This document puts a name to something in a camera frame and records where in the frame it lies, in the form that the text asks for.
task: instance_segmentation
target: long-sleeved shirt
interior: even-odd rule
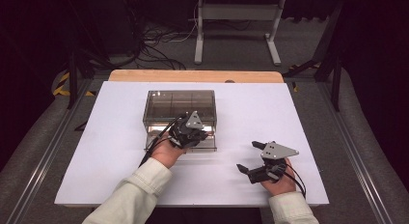
[[[121,181],[114,193],[83,223],[145,223],[171,177],[171,171],[163,164],[148,159],[132,176]],[[276,223],[318,223],[299,192],[274,196],[269,203]]]

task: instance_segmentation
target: gray carpet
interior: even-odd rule
[[[252,22],[249,29],[242,32],[232,31],[217,24],[207,26],[204,30],[204,61],[199,66],[193,63],[195,37],[185,42],[161,43],[157,48],[169,58],[181,61],[188,69],[286,72],[289,66],[310,60],[325,22],[303,20],[295,24],[290,20],[283,20],[280,23],[276,45],[283,62],[281,67],[273,66],[262,37],[270,25],[268,22]],[[166,69],[165,65],[159,63],[142,65]],[[136,65],[129,64],[124,69],[136,69]],[[313,70],[307,70],[293,79],[297,81],[298,92],[292,90],[290,83],[288,88],[316,163],[322,170],[321,177],[331,203],[328,206],[313,208],[314,214],[320,223],[376,223],[375,215],[345,152],[341,134],[324,97],[316,83],[311,79],[305,79],[311,77],[312,73]],[[96,76],[89,90],[97,91],[102,81],[106,79],[106,75]],[[81,137],[81,132],[73,130],[87,121],[94,103],[95,97],[84,97],[81,100],[73,119],[68,124],[68,132],[63,137],[62,145],[22,223],[80,223],[90,213],[91,209],[69,209],[56,206],[53,202],[62,176]],[[0,223],[6,223],[32,171],[41,160],[42,153],[63,119],[67,105],[67,97],[56,98],[27,133],[8,165],[0,173]],[[407,212],[409,195],[374,139],[345,72],[342,75],[340,106],[341,115],[393,221],[409,223]],[[269,210],[260,211],[263,223],[273,222]]]

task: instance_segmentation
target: white metal frame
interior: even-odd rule
[[[232,5],[232,4],[204,4],[198,1],[198,37],[196,40],[195,64],[202,63],[204,48],[204,19],[249,19],[272,20],[271,32],[265,34],[265,39],[270,49],[274,65],[279,66],[281,60],[274,44],[285,0],[280,0],[278,5]]]

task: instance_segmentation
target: transparent box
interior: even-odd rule
[[[204,141],[201,141],[188,152],[216,152],[216,103],[214,91],[193,90],[193,91],[149,91],[144,114],[144,125],[147,131],[147,144],[158,135],[174,118],[186,112],[192,114],[197,111],[204,131],[208,134]]]

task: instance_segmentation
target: white tabletop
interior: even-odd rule
[[[290,160],[307,187],[307,202],[329,203],[286,84],[105,82],[56,204],[99,205],[137,169],[145,154],[142,119],[149,90],[214,90],[216,97],[217,152],[181,156],[158,206],[268,206],[265,189],[250,184],[236,167],[262,165],[261,150],[252,147],[252,141],[276,141],[299,151]]]

